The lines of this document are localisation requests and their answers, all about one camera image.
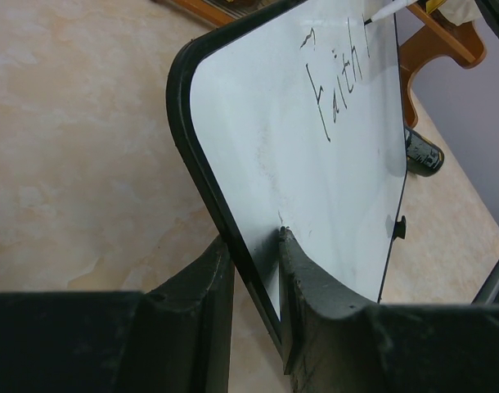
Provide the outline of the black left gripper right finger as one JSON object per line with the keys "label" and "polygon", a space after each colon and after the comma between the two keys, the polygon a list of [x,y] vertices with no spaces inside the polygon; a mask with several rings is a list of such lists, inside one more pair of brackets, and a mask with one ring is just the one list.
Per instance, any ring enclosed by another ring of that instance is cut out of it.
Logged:
{"label": "black left gripper right finger", "polygon": [[279,235],[281,357],[294,392],[499,392],[499,305],[380,305]]}

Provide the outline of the white whiteboard black frame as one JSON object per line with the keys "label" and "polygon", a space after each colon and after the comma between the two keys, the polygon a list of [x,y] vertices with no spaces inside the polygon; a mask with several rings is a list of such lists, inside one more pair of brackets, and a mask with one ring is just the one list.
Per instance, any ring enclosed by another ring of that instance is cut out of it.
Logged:
{"label": "white whiteboard black frame", "polygon": [[398,37],[381,1],[279,1],[187,43],[166,108],[177,149],[275,344],[278,235],[368,300],[406,181]]}

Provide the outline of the black white marker pen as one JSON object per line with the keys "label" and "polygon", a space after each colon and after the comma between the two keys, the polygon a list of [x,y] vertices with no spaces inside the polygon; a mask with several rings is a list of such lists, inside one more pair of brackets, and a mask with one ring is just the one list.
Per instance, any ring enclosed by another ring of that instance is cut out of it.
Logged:
{"label": "black white marker pen", "polygon": [[409,7],[410,5],[416,3],[417,0],[395,0],[390,4],[382,7],[376,13],[374,13],[370,18],[364,21],[364,25],[369,25],[378,20],[383,20],[386,17],[392,16],[396,12],[402,10],[403,8]]}

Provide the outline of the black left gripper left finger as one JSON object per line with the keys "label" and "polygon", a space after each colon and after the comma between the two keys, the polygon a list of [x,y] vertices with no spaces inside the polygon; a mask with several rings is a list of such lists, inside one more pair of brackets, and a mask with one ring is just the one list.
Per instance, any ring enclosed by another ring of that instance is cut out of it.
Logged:
{"label": "black left gripper left finger", "polygon": [[0,392],[225,392],[233,292],[221,239],[146,293],[0,292]]}

